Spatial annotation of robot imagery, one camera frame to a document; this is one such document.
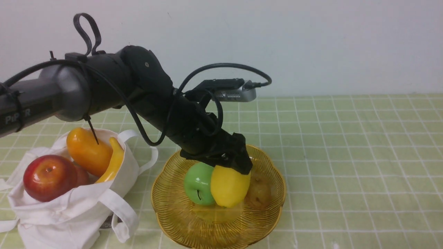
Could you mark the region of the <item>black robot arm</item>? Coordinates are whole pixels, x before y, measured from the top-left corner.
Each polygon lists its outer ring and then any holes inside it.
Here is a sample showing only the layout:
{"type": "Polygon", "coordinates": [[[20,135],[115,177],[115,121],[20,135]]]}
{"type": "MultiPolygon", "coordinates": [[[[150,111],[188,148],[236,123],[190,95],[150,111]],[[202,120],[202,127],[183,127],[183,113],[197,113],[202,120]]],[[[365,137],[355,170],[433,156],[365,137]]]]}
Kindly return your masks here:
{"type": "Polygon", "coordinates": [[[66,54],[1,83],[1,136],[52,116],[76,122],[122,106],[150,146],[167,137],[186,159],[244,175],[252,170],[245,137],[222,128],[215,90],[175,88],[153,52],[137,46],[90,57],[66,54]]]}

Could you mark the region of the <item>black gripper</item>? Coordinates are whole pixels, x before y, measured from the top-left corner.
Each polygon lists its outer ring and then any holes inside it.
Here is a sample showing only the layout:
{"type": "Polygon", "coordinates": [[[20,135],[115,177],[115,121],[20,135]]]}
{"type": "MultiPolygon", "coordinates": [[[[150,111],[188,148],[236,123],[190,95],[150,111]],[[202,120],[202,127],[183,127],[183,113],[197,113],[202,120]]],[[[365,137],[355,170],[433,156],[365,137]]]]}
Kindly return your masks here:
{"type": "Polygon", "coordinates": [[[213,136],[195,132],[180,144],[180,156],[188,160],[203,162],[209,166],[222,166],[248,175],[253,163],[248,155],[245,137],[239,133],[229,134],[225,130],[213,136]]]}

